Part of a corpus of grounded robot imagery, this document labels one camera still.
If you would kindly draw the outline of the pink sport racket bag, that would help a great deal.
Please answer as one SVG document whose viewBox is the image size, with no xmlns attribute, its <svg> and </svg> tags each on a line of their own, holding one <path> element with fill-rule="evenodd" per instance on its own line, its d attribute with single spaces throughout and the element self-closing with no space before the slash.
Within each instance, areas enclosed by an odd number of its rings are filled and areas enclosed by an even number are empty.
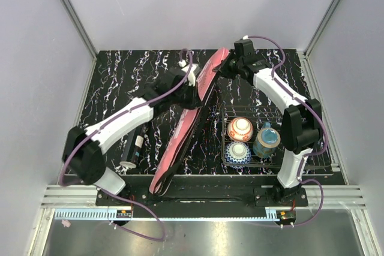
<svg viewBox="0 0 384 256">
<path fill-rule="evenodd" d="M 158 164 L 158 168 L 149 186 L 149 192 L 153 195 L 162 196 L 168 190 L 173 176 L 183 162 L 184 155 L 188 149 L 189 142 L 198 126 L 198 121 L 203 112 L 215 82 L 218 79 L 218 67 L 229 55 L 229 49 L 218 49 L 207 61 L 193 86 L 196 97 L 187 97 L 187 104 L 192 100 L 200 100 L 201 104 L 195 109 L 183 110 L 178 125 L 167 144 L 166 150 Z"/>
</svg>

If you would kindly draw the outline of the black shuttlecock tube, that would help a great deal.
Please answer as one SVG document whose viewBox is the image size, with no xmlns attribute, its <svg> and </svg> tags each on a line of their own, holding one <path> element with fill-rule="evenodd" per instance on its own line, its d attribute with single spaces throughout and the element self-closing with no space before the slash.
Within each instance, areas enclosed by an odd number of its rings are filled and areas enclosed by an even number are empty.
<svg viewBox="0 0 384 256">
<path fill-rule="evenodd" d="M 142 147 L 145 142 L 145 133 L 147 130 L 148 125 L 143 124 L 128 133 L 121 161 L 135 163 L 137 167 L 135 169 L 127 169 L 119 165 L 120 174 L 126 174 L 131 171 L 137 172 L 139 170 L 139 161 L 142 155 Z"/>
</svg>

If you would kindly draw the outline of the clear plastic tube lid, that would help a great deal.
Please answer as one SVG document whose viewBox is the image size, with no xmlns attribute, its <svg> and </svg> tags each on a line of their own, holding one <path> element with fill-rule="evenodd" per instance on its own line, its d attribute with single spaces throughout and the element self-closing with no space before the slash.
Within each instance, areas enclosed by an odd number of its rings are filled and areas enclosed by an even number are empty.
<svg viewBox="0 0 384 256">
<path fill-rule="evenodd" d="M 119 165 L 127 169 L 135 169 L 137 167 L 135 163 L 127 162 L 127 161 L 121 161 Z"/>
</svg>

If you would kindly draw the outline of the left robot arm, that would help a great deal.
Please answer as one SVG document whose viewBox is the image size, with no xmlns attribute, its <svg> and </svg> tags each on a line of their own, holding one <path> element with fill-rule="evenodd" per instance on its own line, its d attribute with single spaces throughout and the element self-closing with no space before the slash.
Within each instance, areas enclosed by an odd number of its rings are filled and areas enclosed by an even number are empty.
<svg viewBox="0 0 384 256">
<path fill-rule="evenodd" d="M 118 174 L 106 167 L 104 155 L 124 135 L 164 113 L 172 104 L 187 111 L 202 106 L 203 73 L 172 69 L 107 119 L 85 129 L 73 127 L 67 134 L 62 160 L 86 185 L 109 192 L 109 199 L 122 206 L 129 190 Z"/>
</svg>

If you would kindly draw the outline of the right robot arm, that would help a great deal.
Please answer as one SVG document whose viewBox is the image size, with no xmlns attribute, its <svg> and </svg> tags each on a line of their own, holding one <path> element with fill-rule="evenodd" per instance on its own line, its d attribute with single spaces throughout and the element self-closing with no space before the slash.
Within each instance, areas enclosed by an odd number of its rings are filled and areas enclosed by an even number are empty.
<svg viewBox="0 0 384 256">
<path fill-rule="evenodd" d="M 276 204 L 285 206 L 293 200 L 293 192 L 304 184 L 302 173 L 307 159 L 327 149 L 328 136 L 322 121 L 321 103 L 295 92 L 278 76 L 276 70 L 285 63 L 286 55 L 283 53 L 281 61 L 272 66 L 256 55 L 252 40 L 252 36 L 245 36 L 235 41 L 234 48 L 216 70 L 228 79 L 241 76 L 282 112 L 280 135 L 284 156 L 277 174 L 278 187 L 272 191 L 272 198 Z"/>
</svg>

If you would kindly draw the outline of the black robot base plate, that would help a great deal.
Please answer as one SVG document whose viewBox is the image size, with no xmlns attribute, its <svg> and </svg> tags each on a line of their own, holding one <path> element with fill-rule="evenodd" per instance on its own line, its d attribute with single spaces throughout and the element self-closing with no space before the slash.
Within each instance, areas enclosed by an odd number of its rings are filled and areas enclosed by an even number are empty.
<svg viewBox="0 0 384 256">
<path fill-rule="evenodd" d="M 122 196 L 146 206 L 158 203 L 211 204 L 224 201 L 234 204 L 259 206 L 308 207 L 303 187 L 293 199 L 275 201 L 272 196 L 277 177 L 273 175 L 175 175 L 163 196 L 149 192 L 151 175 L 123 176 L 127 186 Z"/>
</svg>

